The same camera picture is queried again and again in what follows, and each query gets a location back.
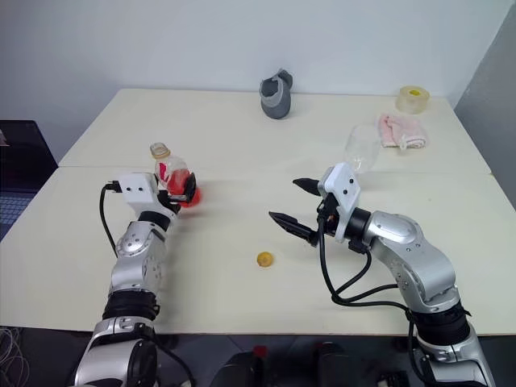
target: pink cloth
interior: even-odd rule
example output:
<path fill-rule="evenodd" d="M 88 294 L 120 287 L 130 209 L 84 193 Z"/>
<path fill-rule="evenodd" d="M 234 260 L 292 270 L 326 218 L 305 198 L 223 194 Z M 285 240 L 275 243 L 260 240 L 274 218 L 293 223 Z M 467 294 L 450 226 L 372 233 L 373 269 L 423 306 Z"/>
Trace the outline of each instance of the pink cloth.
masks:
<path fill-rule="evenodd" d="M 412 117 L 382 114 L 378 129 L 382 147 L 424 148 L 428 143 L 421 123 Z"/>

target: yellow object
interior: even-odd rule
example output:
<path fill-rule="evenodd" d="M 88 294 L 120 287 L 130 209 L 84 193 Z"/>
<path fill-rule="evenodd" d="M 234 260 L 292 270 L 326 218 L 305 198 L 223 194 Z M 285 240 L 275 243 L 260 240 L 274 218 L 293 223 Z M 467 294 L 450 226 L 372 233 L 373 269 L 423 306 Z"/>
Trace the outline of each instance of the yellow object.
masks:
<path fill-rule="evenodd" d="M 262 268 L 268 268 L 274 262 L 274 256 L 270 252 L 261 252 L 256 258 L 256 262 Z"/>
<path fill-rule="evenodd" d="M 396 107 L 399 111 L 408 114 L 418 114 L 427 108 L 430 93 L 419 86 L 405 86 L 400 89 L 396 99 Z"/>

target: gray wall corner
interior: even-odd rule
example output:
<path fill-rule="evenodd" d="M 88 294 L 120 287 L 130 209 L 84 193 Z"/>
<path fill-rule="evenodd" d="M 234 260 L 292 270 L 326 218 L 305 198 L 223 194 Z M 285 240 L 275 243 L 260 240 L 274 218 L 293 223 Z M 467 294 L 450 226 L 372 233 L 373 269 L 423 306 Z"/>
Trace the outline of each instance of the gray wall corner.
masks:
<path fill-rule="evenodd" d="M 513 4 L 455 113 L 516 208 L 516 6 Z"/>

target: clear plastic bottle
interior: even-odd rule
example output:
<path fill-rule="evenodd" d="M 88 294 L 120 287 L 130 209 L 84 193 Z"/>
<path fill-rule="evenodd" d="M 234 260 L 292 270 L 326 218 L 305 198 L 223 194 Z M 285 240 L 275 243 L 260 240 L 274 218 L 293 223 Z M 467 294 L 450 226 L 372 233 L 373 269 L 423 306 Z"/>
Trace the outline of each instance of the clear plastic bottle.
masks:
<path fill-rule="evenodd" d="M 186 179 L 190 176 L 190 171 L 183 159 L 174 156 L 170 149 L 163 143 L 151 145 L 152 157 L 156 160 L 154 173 L 160 183 L 171 195 L 182 195 L 185 188 Z M 201 190 L 197 187 L 195 195 L 190 203 L 180 203 L 183 207 L 197 205 L 201 201 Z"/>

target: tape roll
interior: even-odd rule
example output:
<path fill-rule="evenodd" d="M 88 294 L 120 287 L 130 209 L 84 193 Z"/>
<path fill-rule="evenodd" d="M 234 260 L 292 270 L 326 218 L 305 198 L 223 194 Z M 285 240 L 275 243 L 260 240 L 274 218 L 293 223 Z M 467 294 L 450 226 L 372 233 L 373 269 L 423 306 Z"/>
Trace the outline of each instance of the tape roll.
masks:
<path fill-rule="evenodd" d="M 427 108 L 430 93 L 419 86 L 405 86 L 400 89 L 396 99 L 396 107 L 399 111 L 408 114 L 418 114 Z"/>

